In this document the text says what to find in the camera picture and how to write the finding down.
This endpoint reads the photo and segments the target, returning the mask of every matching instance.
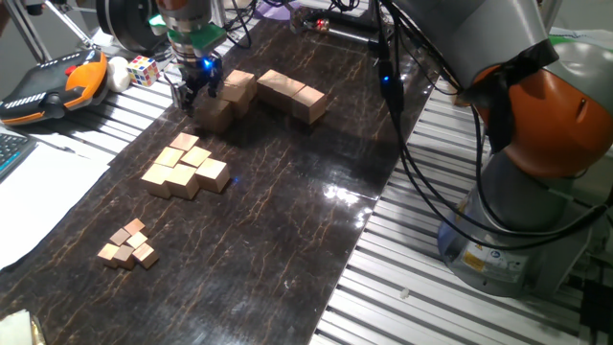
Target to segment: white ball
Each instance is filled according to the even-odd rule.
[[[130,86],[130,75],[127,73],[127,60],[123,57],[114,57],[108,61],[107,85],[113,92],[125,91]]]

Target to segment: dark marble mat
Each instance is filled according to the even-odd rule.
[[[33,312],[49,344],[304,344],[397,160],[365,47],[262,21],[228,70],[269,68],[329,93],[314,127],[265,104],[220,137],[170,108],[26,258],[0,273],[0,318]],[[411,125],[427,81],[407,65]],[[194,201],[148,195],[139,178],[180,131],[200,135],[234,180]],[[133,218],[160,261],[102,267],[96,254]]]

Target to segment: blue led light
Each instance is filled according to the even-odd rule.
[[[204,63],[205,69],[211,69],[211,67],[213,67],[213,63],[207,60],[206,58],[202,59],[202,63]]]

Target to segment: label sticker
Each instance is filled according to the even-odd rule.
[[[528,261],[527,256],[490,249],[470,243],[462,254],[462,262],[485,276],[504,282],[517,283]]]

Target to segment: small wooden cube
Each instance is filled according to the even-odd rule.
[[[264,102],[291,114],[292,97],[305,85],[281,73],[269,70],[258,79],[258,95]]]
[[[119,247],[113,256],[113,260],[115,260],[119,267],[131,270],[134,268],[134,257],[132,256],[133,252],[134,248],[124,244]]]
[[[195,177],[198,180],[200,188],[215,193],[221,193],[223,187],[225,187],[228,180],[230,180],[230,173],[228,172],[227,164],[207,158],[195,172]]]
[[[157,252],[146,243],[136,248],[132,255],[144,269],[149,269],[159,259]]]
[[[211,152],[199,147],[193,147],[181,158],[181,163],[198,168],[205,159],[209,158]]]
[[[326,95],[305,86],[292,97],[291,114],[307,124],[312,124],[326,112]]]
[[[117,268],[117,262],[114,258],[118,250],[119,247],[117,245],[107,243],[104,245],[100,253],[98,253],[98,257],[104,265],[111,268]]]
[[[167,178],[170,193],[173,196],[183,197],[187,200],[193,199],[199,189],[198,181],[195,178],[195,171],[196,168],[177,164]]]
[[[125,243],[131,246],[132,248],[136,249],[140,247],[146,241],[147,241],[147,237],[143,235],[143,233],[137,232],[136,234],[132,235],[132,237],[127,239]]]
[[[153,163],[151,168],[141,177],[141,181],[145,184],[147,192],[152,196],[169,198],[170,190],[169,186],[166,184],[166,177],[168,177],[170,173],[172,173],[171,167]]]
[[[174,168],[176,163],[181,159],[185,151],[181,149],[164,148],[162,153],[155,159],[155,164]]]
[[[244,87],[225,84],[218,97],[230,102],[235,119],[241,119],[249,111],[250,100]]]
[[[253,100],[258,93],[256,76],[252,75],[251,73],[234,70],[232,73],[230,73],[228,78],[226,78],[225,83],[246,88],[249,101]]]
[[[122,245],[130,238],[130,234],[124,229],[119,229],[113,236],[111,236],[110,240],[115,243],[115,245]]]
[[[170,143],[170,147],[174,149],[183,150],[185,152],[191,150],[194,145],[198,144],[200,138],[186,133],[180,133]]]
[[[223,133],[234,119],[230,103],[213,98],[207,98],[193,117],[202,128],[214,133]]]
[[[149,229],[138,218],[135,218],[128,225],[124,226],[124,230],[127,231],[130,236],[134,236],[139,232],[143,233],[145,236],[149,236]]]

